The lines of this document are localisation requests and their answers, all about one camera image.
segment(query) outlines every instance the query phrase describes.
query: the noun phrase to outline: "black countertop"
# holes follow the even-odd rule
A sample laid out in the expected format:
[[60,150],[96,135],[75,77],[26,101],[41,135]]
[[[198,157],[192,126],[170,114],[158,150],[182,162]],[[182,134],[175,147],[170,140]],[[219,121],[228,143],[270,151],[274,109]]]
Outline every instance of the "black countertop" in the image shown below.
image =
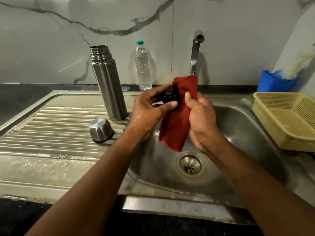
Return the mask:
[[[257,86],[199,86],[205,93],[253,93]],[[136,85],[125,90],[139,91]],[[52,90],[98,90],[97,85],[0,84],[0,125]],[[184,217],[121,212],[118,196],[106,232],[123,235],[263,235],[258,226],[233,225]],[[24,235],[50,204],[0,199],[0,235]]]

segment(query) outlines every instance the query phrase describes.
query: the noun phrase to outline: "plastic water bottle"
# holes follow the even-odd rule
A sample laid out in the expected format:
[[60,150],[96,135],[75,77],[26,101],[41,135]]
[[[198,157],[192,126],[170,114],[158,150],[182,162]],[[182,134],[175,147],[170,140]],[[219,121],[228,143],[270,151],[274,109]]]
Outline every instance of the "plastic water bottle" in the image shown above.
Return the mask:
[[139,87],[142,91],[152,88],[152,76],[150,67],[150,55],[148,50],[143,46],[143,40],[137,41],[135,54]]

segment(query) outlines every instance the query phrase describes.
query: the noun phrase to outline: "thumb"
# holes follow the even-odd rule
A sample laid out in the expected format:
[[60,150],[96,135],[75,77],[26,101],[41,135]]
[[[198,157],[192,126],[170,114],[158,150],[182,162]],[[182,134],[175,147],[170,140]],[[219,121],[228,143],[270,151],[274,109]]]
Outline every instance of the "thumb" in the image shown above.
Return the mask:
[[185,93],[185,103],[190,109],[192,109],[192,108],[194,108],[200,104],[197,100],[195,100],[191,97],[190,92]]
[[178,102],[172,101],[166,104],[162,104],[161,106],[157,107],[157,109],[164,115],[165,113],[172,111],[175,107],[177,107]]

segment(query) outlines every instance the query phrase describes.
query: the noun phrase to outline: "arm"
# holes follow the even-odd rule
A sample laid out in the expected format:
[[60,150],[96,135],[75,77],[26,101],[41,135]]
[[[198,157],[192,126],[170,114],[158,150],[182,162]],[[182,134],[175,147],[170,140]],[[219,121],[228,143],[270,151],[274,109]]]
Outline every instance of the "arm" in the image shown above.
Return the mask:
[[159,86],[135,98],[133,115],[124,134],[97,163],[28,231],[30,235],[100,235],[130,164],[130,155],[165,113],[170,102],[153,107],[154,96],[169,87]]
[[216,126],[210,100],[187,92],[190,138],[227,179],[265,235],[315,235],[315,208],[287,189],[253,158],[228,142]]

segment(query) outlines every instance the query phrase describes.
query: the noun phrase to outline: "hand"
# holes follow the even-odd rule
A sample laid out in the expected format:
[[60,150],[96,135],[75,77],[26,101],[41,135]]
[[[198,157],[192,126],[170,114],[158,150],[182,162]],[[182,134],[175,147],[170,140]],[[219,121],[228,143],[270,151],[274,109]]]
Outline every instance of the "hand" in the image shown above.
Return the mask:
[[178,105],[177,101],[162,105],[152,105],[156,102],[155,96],[169,87],[170,84],[164,84],[146,91],[135,98],[130,127],[135,127],[137,131],[141,131],[140,134],[143,140],[148,138],[163,115]]
[[189,115],[190,139],[199,151],[207,154],[207,144],[209,144],[211,138],[221,135],[216,125],[212,102],[199,92],[197,93],[197,100],[191,97],[190,92],[186,92],[185,102],[191,109]]

